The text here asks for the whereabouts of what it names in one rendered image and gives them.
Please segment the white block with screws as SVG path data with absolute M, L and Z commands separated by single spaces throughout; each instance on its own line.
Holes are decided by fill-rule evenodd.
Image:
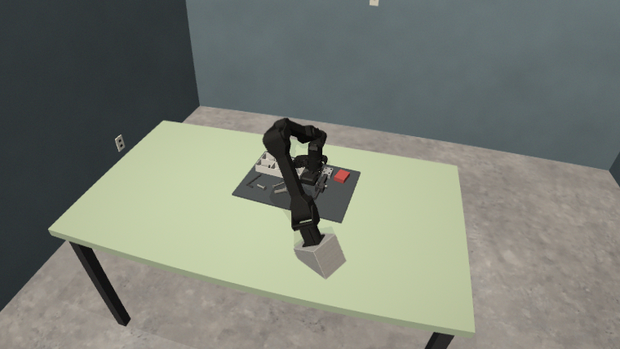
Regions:
M 332 174 L 334 172 L 333 168 L 329 168 L 329 167 L 325 167 L 324 170 L 321 173 L 321 177 L 323 177 L 324 174 L 328 174 L 327 179 L 330 179 Z

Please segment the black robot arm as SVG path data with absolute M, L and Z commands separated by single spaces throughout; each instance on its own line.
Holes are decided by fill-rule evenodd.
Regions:
M 286 127 L 284 127 L 285 125 Z M 325 144 L 324 142 L 326 142 L 327 134 L 323 130 L 317 129 L 318 128 L 310 125 L 302 126 L 296 122 L 290 121 L 289 118 L 282 118 L 274 122 L 273 126 L 263 135 L 263 145 L 268 153 L 276 158 L 289 191 L 291 197 L 290 211 L 292 213 L 291 227 L 294 231 L 300 230 L 304 240 L 303 247 L 319 245 L 325 236 L 325 234 L 320 234 L 317 227 L 320 222 L 320 217 L 313 197 L 311 195 L 308 196 L 304 192 L 295 169 L 301 167 L 308 169 L 308 161 L 305 160 L 308 156 L 311 158 L 320 158 L 322 156 L 322 147 Z M 294 159 L 294 162 L 290 156 L 291 135 L 296 137 L 301 144 L 310 142 L 308 144 L 308 149 L 310 147 L 308 155 L 298 155 Z M 312 221 L 300 223 L 309 219 Z M 304 226 L 305 224 L 307 224 L 307 226 Z M 298 226 L 300 227 L 298 228 Z

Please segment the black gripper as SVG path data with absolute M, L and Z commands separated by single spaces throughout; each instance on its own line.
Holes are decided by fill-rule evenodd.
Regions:
M 322 161 L 324 162 L 324 164 L 326 164 L 328 161 L 328 157 L 322 155 L 320 158 L 311 158 L 308 156 L 306 158 L 306 161 L 308 161 L 308 172 L 302 174 L 300 182 L 307 185 L 315 186 L 323 171 Z

